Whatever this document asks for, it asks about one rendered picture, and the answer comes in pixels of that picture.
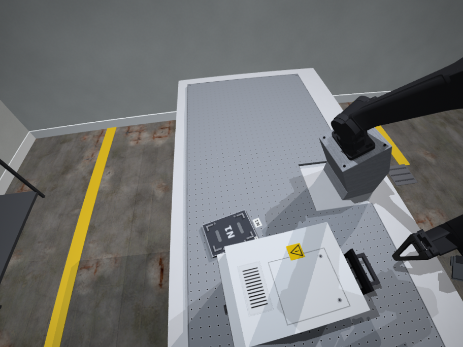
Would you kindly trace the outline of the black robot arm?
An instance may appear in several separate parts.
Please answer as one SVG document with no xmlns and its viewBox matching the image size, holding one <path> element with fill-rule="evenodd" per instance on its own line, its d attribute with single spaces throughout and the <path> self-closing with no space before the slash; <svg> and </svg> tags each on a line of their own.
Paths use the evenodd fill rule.
<svg viewBox="0 0 463 347">
<path fill-rule="evenodd" d="M 332 137 L 347 158 L 354 160 L 375 149 L 367 130 L 456 109 L 463 109 L 463 58 L 380 97 L 359 96 L 331 122 Z M 460 252 L 462 256 L 450 258 L 451 277 L 463 282 L 463 214 L 445 223 L 461 243 L 453 233 L 432 243 L 440 256 L 456 249 Z"/>
</svg>

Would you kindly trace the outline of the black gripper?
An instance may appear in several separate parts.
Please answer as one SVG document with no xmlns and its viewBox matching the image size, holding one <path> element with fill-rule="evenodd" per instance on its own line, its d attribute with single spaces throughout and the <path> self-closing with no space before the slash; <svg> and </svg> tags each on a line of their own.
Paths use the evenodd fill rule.
<svg viewBox="0 0 463 347">
<path fill-rule="evenodd" d="M 395 261 L 429 260 L 440 254 L 440 252 L 437 250 L 432 241 L 440 237 L 443 237 L 449 233 L 453 233 L 454 236 L 458 239 L 458 241 L 461 242 L 454 230 L 451 229 L 446 223 L 444 223 L 426 232 L 424 232 L 424 230 L 421 229 L 416 233 L 410 234 L 409 237 L 403 242 L 403 244 L 395 251 L 392 257 Z M 414 246 L 419 255 L 399 257 L 400 254 L 410 244 Z"/>
</svg>

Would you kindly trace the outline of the grey heat sealer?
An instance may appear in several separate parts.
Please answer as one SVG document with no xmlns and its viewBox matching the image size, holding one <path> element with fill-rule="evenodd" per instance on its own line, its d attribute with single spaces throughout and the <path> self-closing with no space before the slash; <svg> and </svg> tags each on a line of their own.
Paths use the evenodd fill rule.
<svg viewBox="0 0 463 347">
<path fill-rule="evenodd" d="M 350 249 L 343 254 L 327 222 L 224 248 L 217 261 L 234 347 L 255 346 L 369 311 L 363 295 L 380 284 L 365 253 Z"/>
</svg>

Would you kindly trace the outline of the small white label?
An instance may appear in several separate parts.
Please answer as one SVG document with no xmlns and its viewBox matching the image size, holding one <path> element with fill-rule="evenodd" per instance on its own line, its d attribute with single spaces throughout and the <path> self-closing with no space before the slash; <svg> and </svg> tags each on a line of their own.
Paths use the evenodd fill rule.
<svg viewBox="0 0 463 347">
<path fill-rule="evenodd" d="M 254 223 L 254 225 L 255 225 L 256 228 L 259 227 L 259 226 L 262 226 L 262 224 L 261 224 L 259 218 L 254 219 L 254 220 L 253 220 L 253 223 Z"/>
</svg>

